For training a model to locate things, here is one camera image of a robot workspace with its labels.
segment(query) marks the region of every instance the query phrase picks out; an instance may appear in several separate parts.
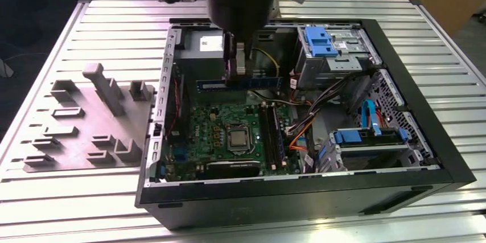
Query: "green circuit board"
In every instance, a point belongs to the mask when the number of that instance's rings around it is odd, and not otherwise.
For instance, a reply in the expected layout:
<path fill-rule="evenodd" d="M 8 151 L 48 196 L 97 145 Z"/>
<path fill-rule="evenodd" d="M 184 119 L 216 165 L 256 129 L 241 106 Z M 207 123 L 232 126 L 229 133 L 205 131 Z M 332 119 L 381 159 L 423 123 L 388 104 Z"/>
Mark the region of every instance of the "green circuit board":
<path fill-rule="evenodd" d="M 180 180 L 195 179 L 197 163 L 219 160 L 256 160 L 261 163 L 263 176 L 295 173 L 299 168 L 296 156 L 287 158 L 285 166 L 275 170 L 267 167 L 257 108 L 257 105 L 212 105 L 190 109 L 186 161 L 173 166 Z M 281 128 L 291 123 L 289 108 L 285 105 L 277 107 L 277 120 Z M 228 133 L 235 129 L 248 132 L 249 145 L 243 153 L 228 150 Z"/>

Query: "metal chassis frame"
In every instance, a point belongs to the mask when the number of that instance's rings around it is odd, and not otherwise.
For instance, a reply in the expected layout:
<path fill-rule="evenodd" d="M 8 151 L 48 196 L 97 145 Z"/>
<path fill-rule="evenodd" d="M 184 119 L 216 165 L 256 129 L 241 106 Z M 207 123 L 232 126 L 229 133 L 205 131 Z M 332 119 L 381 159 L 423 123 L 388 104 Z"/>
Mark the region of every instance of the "metal chassis frame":
<path fill-rule="evenodd" d="M 170 23 L 199 23 L 208 25 L 208 19 L 172 19 Z M 405 101 L 405 109 L 412 113 L 427 143 L 435 152 L 442 165 L 440 170 L 423 170 L 420 172 L 397 172 L 387 174 L 355 174 L 352 176 L 301 176 L 305 179 L 257 181 L 245 183 L 203 184 L 149 187 L 144 185 L 145 170 L 141 169 L 138 177 L 138 188 L 136 191 L 136 206 L 157 203 L 162 207 L 182 206 L 184 201 L 233 199 L 240 197 L 257 197 L 268 195 L 287 195 L 295 193 L 329 192 L 341 190 L 359 190 L 365 188 L 385 188 L 404 186 L 411 191 L 420 191 L 409 198 L 388 202 L 389 207 L 383 209 L 369 208 L 361 211 L 364 214 L 385 213 L 395 211 L 424 196 L 443 191 L 451 191 L 470 182 L 475 181 L 464 160 L 452 144 L 450 137 L 439 123 L 438 118 L 428 106 L 425 98 L 405 70 L 399 56 L 384 36 L 377 22 L 371 19 L 279 19 L 267 27 L 276 27 L 280 23 L 344 23 L 355 22 L 371 39 L 377 55 L 393 79 L 395 85 Z M 145 165 L 146 151 L 141 162 Z"/>

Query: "aluminum extrusion table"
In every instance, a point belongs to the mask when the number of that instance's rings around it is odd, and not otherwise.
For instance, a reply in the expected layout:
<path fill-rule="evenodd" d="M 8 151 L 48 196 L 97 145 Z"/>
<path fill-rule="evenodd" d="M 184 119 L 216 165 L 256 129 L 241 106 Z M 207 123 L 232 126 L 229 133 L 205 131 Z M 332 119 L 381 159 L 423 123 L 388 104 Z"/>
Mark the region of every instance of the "aluminum extrusion table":
<path fill-rule="evenodd" d="M 371 18 L 379 22 L 478 181 L 429 196 L 389 215 L 170 232 L 133 207 L 138 168 L 28 174 L 21 158 L 53 108 L 56 79 L 90 86 L 85 63 L 98 62 L 118 85 L 157 86 L 169 17 L 205 17 L 204 0 L 82 0 L 77 4 L 0 145 L 0 240 L 144 242 L 486 242 L 486 87 L 467 57 L 424 8 L 407 0 L 280 0 L 285 18 Z"/>

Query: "motherboard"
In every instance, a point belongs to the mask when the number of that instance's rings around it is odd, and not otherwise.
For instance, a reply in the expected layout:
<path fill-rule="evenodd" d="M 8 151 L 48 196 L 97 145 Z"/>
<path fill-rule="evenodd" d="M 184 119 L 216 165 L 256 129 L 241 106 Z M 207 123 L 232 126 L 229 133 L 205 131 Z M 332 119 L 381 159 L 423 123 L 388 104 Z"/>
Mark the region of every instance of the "motherboard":
<path fill-rule="evenodd" d="M 231 172 L 240 169 L 255 176 L 297 174 L 297 155 L 289 154 L 283 141 L 283 130 L 289 123 L 285 105 L 192 107 L 188 144 L 172 146 L 173 160 L 165 166 L 166 179 L 205 179 L 203 173 L 211 169 L 217 170 L 221 178 L 229 169 Z"/>

